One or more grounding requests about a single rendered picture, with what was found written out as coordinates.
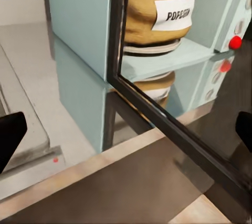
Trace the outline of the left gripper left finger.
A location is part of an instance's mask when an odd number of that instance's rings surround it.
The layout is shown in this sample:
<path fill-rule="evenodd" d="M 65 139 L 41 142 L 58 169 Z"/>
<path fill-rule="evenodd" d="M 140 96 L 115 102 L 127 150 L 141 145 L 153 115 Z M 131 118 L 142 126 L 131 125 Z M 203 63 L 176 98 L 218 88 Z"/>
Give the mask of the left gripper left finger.
<path fill-rule="evenodd" d="M 0 117 L 0 175 L 27 132 L 22 111 Z"/>

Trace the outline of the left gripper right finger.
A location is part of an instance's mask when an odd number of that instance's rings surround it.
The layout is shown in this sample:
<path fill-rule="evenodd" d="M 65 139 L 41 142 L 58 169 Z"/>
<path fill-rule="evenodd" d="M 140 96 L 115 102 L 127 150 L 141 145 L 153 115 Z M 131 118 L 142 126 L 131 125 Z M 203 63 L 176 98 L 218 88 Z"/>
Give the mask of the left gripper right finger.
<path fill-rule="evenodd" d="M 252 113 L 241 111 L 238 115 L 235 129 L 252 154 Z"/>

